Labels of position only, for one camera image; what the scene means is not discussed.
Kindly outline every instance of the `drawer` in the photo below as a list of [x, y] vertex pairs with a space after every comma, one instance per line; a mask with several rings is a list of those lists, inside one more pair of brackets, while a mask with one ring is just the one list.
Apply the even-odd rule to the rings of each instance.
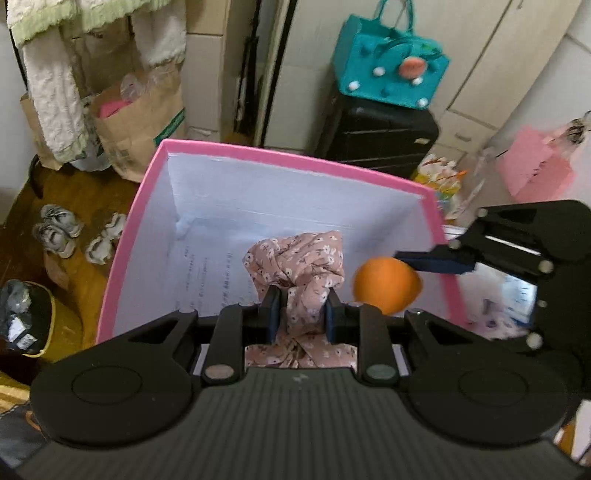
[[439, 120], [439, 130], [438, 144], [467, 153], [478, 152], [496, 134], [496, 130], [449, 110]]
[[201, 140], [204, 142], [219, 142], [220, 132], [214, 132], [205, 128], [189, 127], [187, 128], [189, 140]]
[[229, 2], [230, 0], [187, 0], [187, 33], [223, 35]]
[[456, 163], [459, 163], [459, 161], [466, 155], [466, 152], [457, 150], [455, 148], [445, 147], [438, 143], [433, 145], [433, 148], [429, 153], [436, 155], [437, 158], [446, 157], [448, 160], [453, 160]]
[[187, 124], [219, 132], [223, 37], [187, 35], [181, 71]]

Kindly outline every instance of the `pink box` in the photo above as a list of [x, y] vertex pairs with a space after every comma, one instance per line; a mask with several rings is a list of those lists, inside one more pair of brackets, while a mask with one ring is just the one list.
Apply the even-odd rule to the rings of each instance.
[[[350, 279], [370, 257], [445, 243], [428, 187], [288, 153], [164, 140], [117, 248], [97, 342], [175, 310], [217, 314], [224, 285], [229, 304], [256, 301], [242, 265], [253, 243], [331, 229], [343, 234], [343, 301], [353, 300]], [[456, 277], [420, 275], [412, 307], [464, 324]]]

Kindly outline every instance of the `plastic bottle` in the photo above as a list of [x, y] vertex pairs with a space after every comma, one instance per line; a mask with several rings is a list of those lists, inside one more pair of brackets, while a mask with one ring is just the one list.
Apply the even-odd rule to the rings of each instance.
[[121, 80], [121, 98], [133, 103], [146, 91], [146, 85], [138, 80], [133, 73], [128, 73]]

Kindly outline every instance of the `teal handbag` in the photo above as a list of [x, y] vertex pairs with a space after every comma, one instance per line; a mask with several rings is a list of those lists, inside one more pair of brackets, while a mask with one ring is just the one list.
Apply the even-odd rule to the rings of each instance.
[[425, 110], [443, 78], [449, 59], [441, 45], [414, 34], [413, 0], [407, 0], [408, 30], [382, 25], [388, 0], [376, 18], [351, 15], [340, 31], [333, 67], [341, 93]]

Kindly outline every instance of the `white sneaker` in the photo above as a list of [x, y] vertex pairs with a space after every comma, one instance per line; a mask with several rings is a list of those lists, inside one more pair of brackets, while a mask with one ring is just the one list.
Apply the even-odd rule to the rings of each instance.
[[62, 258], [69, 258], [74, 253], [76, 244], [61, 228], [51, 223], [38, 223], [33, 226], [33, 236], [41, 242], [45, 250]]
[[64, 230], [70, 237], [76, 238], [84, 223], [76, 218], [71, 211], [59, 205], [48, 204], [41, 207], [41, 217], [47, 222]]
[[90, 263], [105, 265], [113, 256], [113, 244], [101, 234], [88, 244], [84, 256]]
[[127, 221], [127, 215], [124, 213], [114, 213], [111, 221], [105, 225], [103, 235], [109, 240], [118, 240], [123, 234], [123, 227]]

